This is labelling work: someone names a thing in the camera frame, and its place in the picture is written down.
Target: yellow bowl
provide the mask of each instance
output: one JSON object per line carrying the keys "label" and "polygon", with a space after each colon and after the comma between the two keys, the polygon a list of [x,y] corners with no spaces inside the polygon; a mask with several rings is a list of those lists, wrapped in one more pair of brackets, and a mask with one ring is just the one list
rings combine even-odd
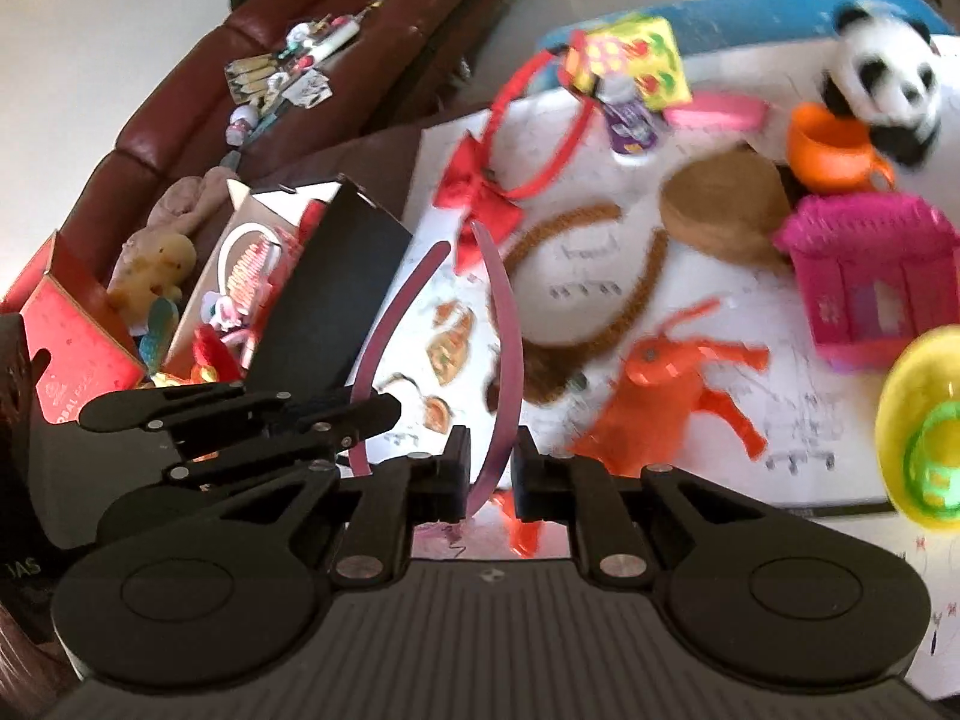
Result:
{"label": "yellow bowl", "polygon": [[960,519],[933,517],[906,488],[904,451],[930,410],[960,401],[960,325],[938,327],[906,347],[887,376],[877,406],[874,441],[887,494],[906,517],[930,530],[960,530]]}

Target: white wall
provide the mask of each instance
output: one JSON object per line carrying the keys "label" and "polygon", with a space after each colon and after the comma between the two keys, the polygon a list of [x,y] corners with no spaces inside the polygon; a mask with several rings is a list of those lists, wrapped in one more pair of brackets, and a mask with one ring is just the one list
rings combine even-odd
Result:
{"label": "white wall", "polygon": [[0,293],[227,0],[0,0]]}

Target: plastic bottle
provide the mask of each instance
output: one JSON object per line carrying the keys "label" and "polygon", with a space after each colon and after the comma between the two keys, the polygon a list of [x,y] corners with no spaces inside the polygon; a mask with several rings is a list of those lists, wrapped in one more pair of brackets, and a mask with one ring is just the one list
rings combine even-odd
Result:
{"label": "plastic bottle", "polygon": [[637,83],[627,74],[604,76],[597,100],[603,103],[613,159],[624,165],[644,161],[659,143],[659,136]]}

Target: panda plush toy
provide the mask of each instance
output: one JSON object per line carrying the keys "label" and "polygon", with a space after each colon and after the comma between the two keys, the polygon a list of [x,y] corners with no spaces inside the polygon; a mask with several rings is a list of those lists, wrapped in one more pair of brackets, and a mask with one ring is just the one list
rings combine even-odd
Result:
{"label": "panda plush toy", "polygon": [[840,11],[835,26],[839,45],[824,73],[824,104],[834,116],[867,124],[878,151],[917,167],[940,132],[939,57],[929,30],[856,6]]}

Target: sofa cushion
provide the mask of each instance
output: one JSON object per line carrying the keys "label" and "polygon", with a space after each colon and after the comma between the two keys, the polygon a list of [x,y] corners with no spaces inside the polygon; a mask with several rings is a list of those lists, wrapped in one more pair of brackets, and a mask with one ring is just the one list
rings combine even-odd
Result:
{"label": "sofa cushion", "polygon": [[120,248],[170,182],[122,151],[111,151],[88,178],[80,199],[61,226],[64,242],[104,284]]}
{"label": "sofa cushion", "polygon": [[246,35],[218,26],[133,114],[117,137],[117,148],[170,179],[203,175],[227,153],[224,129],[235,105],[224,66],[264,52]]}

